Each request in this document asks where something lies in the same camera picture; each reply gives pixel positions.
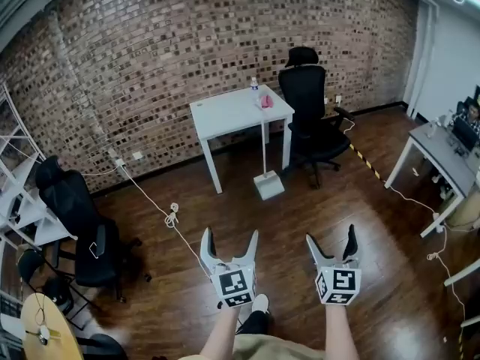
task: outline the round wooden table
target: round wooden table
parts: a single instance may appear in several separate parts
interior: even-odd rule
[[[25,330],[35,334],[40,331],[43,319],[41,308],[45,313],[44,325],[48,329],[58,332],[59,337],[51,337],[47,345],[43,345],[37,336],[27,334],[23,341],[23,349],[27,359],[83,360],[82,350],[69,322],[55,303],[43,293],[34,293],[23,303],[20,319],[25,325]]]

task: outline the computer monitor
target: computer monitor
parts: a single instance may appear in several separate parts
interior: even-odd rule
[[[462,118],[455,119],[452,133],[468,151],[471,151],[479,140],[479,135],[477,135],[473,128]]]

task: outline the white sneaker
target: white sneaker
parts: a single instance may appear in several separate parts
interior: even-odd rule
[[[260,293],[259,295],[256,295],[255,300],[253,300],[252,312],[262,311],[266,314],[269,311],[269,304],[270,301],[267,295]]]

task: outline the black office chair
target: black office chair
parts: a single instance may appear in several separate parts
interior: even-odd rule
[[[336,171],[340,169],[340,164],[332,159],[350,145],[340,125],[343,119],[354,119],[340,107],[334,108],[339,115],[336,119],[322,119],[325,115],[325,70],[317,65],[318,60],[314,49],[297,46],[289,51],[286,69],[278,74],[285,101],[295,110],[289,128],[292,130],[292,153],[299,157],[285,173],[292,167],[309,163],[315,175],[316,189],[320,188],[317,163],[330,164]]]
[[[75,281],[84,287],[114,286],[117,300],[122,296],[120,277],[124,261],[132,261],[131,248],[142,242],[135,238],[127,245],[120,242],[115,221],[103,217],[90,196],[80,172],[64,171],[57,156],[50,156],[35,175],[40,198],[72,235],[78,237],[75,254],[64,252],[59,243],[55,255],[75,260]]]
[[[22,253],[22,256],[18,259],[16,267],[18,268],[19,275],[22,280],[31,288],[33,292],[39,292],[38,289],[35,289],[32,286],[32,278],[35,272],[44,264],[46,264],[53,272],[55,276],[48,277],[43,286],[41,286],[40,291],[48,296],[53,302],[57,305],[58,309],[67,316],[68,313],[74,308],[74,297],[72,296],[70,290],[73,290],[77,295],[79,295],[85,304],[78,309],[77,312],[67,320],[75,327],[83,330],[83,327],[79,327],[74,323],[75,316],[86,307],[86,305],[92,305],[97,308],[99,311],[101,309],[91,301],[89,301],[84,295],[78,292],[73,286],[71,286],[71,281],[64,277],[62,274],[58,273],[48,261],[45,260],[45,257],[38,251],[33,249],[27,249]]]

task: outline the white desk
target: white desk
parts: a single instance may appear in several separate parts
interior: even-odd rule
[[[290,162],[292,131],[288,128],[288,124],[292,122],[292,116],[295,111],[267,85],[261,85],[259,90],[260,94],[268,94],[274,103],[272,108],[265,108],[263,111],[265,126],[268,127],[268,123],[274,120],[283,119],[284,121],[282,158],[282,169],[284,169]],[[253,127],[254,125],[260,125],[262,113],[260,109],[254,105],[250,88],[239,89],[238,91],[227,92],[219,94],[218,96],[195,101],[190,104],[190,108],[193,115],[193,122],[195,123],[196,134],[202,145],[211,178],[213,179],[217,193],[221,194],[222,187],[220,186],[220,180],[218,180],[212,153],[210,152],[209,139]]]
[[[424,124],[409,132],[409,139],[406,142],[405,148],[385,183],[385,188],[389,188],[392,185],[400,168],[404,165],[410,149],[412,146],[415,146],[451,185],[451,188],[457,196],[445,211],[421,233],[421,237],[425,237],[428,233],[435,230],[437,226],[457,208],[458,204],[468,196],[472,186],[475,184],[475,174],[467,166],[466,161],[455,153],[455,148],[449,145],[449,134],[445,128],[438,127],[435,134],[431,138],[428,138],[427,132],[429,127],[430,124]]]

